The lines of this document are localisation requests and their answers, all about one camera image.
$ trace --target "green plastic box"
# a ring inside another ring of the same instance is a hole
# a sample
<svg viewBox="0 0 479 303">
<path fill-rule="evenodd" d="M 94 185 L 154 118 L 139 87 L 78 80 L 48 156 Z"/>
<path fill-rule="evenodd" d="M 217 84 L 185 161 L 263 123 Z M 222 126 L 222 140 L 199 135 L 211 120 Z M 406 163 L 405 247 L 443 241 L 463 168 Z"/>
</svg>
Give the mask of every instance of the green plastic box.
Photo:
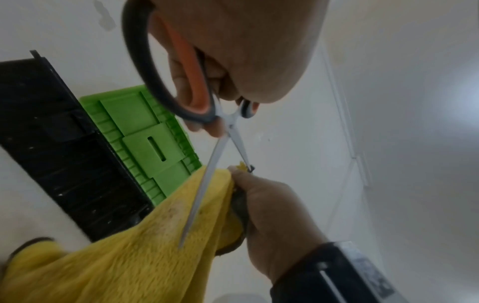
<svg viewBox="0 0 479 303">
<path fill-rule="evenodd" d="M 85 96 L 80 104 L 153 205 L 201 167 L 175 116 L 144 85 Z"/>
</svg>

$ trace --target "ceiling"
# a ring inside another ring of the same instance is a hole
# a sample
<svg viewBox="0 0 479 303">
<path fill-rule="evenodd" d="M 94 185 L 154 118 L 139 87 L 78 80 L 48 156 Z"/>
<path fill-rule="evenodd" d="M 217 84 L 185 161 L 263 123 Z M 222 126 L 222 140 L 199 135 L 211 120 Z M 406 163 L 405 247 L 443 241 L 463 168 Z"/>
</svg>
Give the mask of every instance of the ceiling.
<svg viewBox="0 0 479 303">
<path fill-rule="evenodd" d="M 411 302 L 479 302 L 478 11 L 338 0 L 322 33 L 385 268 Z"/>
</svg>

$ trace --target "microfiber cloth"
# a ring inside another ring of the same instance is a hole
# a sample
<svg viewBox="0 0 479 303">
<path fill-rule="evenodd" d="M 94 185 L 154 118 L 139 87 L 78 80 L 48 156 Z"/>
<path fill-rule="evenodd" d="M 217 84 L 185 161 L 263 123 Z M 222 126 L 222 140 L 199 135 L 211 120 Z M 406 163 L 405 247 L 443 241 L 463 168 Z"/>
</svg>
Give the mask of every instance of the microfiber cloth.
<svg viewBox="0 0 479 303">
<path fill-rule="evenodd" d="M 17 250 L 0 285 L 0 302 L 202 302 L 215 254 L 234 250 L 244 239 L 230 210 L 231 174 L 217 169 L 178 248 L 204 171 L 195 172 L 137 226 L 83 250 L 67 253 L 48 239 Z"/>
</svg>

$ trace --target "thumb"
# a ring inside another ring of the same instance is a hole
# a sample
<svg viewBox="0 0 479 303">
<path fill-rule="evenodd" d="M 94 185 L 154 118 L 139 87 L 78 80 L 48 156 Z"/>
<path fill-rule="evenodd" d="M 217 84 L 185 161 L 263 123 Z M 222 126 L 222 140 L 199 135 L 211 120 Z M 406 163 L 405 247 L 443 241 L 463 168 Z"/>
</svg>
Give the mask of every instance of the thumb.
<svg viewBox="0 0 479 303">
<path fill-rule="evenodd" d="M 258 186 L 263 179 L 257 177 L 247 171 L 236 168 L 236 166 L 228 167 L 228 170 L 231 172 L 231 177 L 233 181 L 245 191 L 252 189 L 255 186 Z"/>
</svg>

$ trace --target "scissors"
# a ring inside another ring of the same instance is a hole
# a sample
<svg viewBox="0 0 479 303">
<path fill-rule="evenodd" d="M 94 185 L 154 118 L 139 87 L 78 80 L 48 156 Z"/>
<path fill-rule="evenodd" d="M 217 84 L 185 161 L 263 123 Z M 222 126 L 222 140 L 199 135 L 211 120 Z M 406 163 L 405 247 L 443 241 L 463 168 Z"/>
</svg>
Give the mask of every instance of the scissors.
<svg viewBox="0 0 479 303">
<path fill-rule="evenodd" d="M 248 171 L 252 172 L 252 166 L 249 163 L 243 140 L 236 127 L 236 121 L 240 116 L 243 118 L 253 117 L 259 104 L 240 98 L 238 109 L 233 114 L 225 114 L 218 97 L 212 93 L 208 85 L 204 67 L 205 55 L 164 22 L 192 88 L 192 102 L 189 105 L 178 103 L 162 82 L 151 56 L 148 42 L 148 20 L 155 9 L 156 7 L 149 0 L 128 0 L 122 13 L 122 30 L 125 43 L 146 87 L 161 105 L 175 115 L 201 124 L 210 123 L 219 117 L 223 120 L 226 130 L 225 134 L 218 139 L 201 179 L 187 222 L 182 231 L 179 244 L 181 248 L 229 139 L 233 141 L 238 149 Z M 243 227 L 246 227 L 249 217 L 246 210 L 245 193 L 239 188 L 235 188 L 232 208 L 239 217 Z"/>
</svg>

